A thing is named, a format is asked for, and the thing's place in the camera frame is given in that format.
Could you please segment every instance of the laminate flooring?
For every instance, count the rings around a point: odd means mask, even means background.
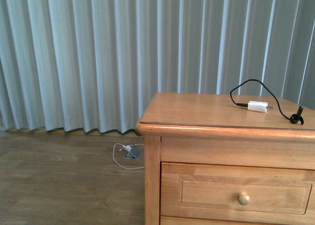
[[[144,169],[112,159],[142,137],[6,132],[0,135],[1,225],[143,225]],[[141,159],[115,158],[126,167]]]

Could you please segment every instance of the drawer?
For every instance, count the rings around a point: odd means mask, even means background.
[[[161,217],[160,225],[266,225],[266,224]]]
[[[161,216],[313,224],[306,170],[162,163]]]
[[[315,169],[314,142],[162,137],[161,161]]]

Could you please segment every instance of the wooden nightstand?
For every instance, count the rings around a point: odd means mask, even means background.
[[[304,125],[227,95],[157,93],[145,136],[146,225],[315,224],[315,111]],[[289,117],[298,105],[279,99]]]

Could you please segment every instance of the drawer knob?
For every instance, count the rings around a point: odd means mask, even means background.
[[[238,202],[241,205],[248,205],[251,202],[251,198],[246,195],[245,193],[239,193],[238,194]]]

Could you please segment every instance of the charger cable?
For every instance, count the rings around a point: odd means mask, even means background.
[[[267,109],[268,109],[268,103],[266,102],[257,102],[257,101],[250,101],[249,103],[236,103],[233,99],[233,96],[232,96],[232,92],[235,91],[236,89],[240,88],[242,85],[246,84],[247,82],[249,81],[255,81],[255,82],[259,82],[271,95],[272,97],[276,100],[277,102],[277,105],[278,105],[278,109],[279,109],[279,112],[281,113],[281,115],[290,120],[290,122],[292,124],[296,124],[298,122],[301,122],[301,124],[303,125],[304,124],[304,120],[301,116],[302,112],[303,112],[303,105],[300,105],[299,106],[299,109],[297,110],[297,113],[296,114],[292,114],[291,117],[289,118],[287,115],[285,115],[282,110],[281,110],[281,107],[280,107],[280,103],[277,99],[277,97],[264,85],[264,83],[262,83],[261,81],[257,80],[257,79],[249,79],[247,81],[244,81],[242,84],[240,84],[239,86],[235,87],[233,90],[231,90],[230,92],[230,97],[231,97],[231,100],[232,102],[237,105],[237,106],[240,106],[240,107],[246,107],[248,108],[248,110],[251,110],[251,111],[257,111],[257,112],[266,112]]]
[[[124,166],[120,165],[120,164],[116,161],[116,159],[115,159],[115,147],[116,147],[117,145],[120,145],[120,146],[121,146],[121,148],[119,149],[119,151],[125,149],[125,150],[128,151],[133,157],[135,157],[135,156],[134,156],[134,155],[132,154],[132,152],[131,152],[131,146],[129,146],[129,145],[123,145],[123,144],[121,144],[121,143],[116,143],[116,144],[114,145],[114,147],[113,147],[113,160],[114,160],[114,162],[115,162],[119,167],[121,167],[121,168],[123,168],[123,169],[127,169],[127,170],[134,170],[134,169],[142,169],[142,168],[144,168],[144,167],[127,168],[127,167],[124,167]]]

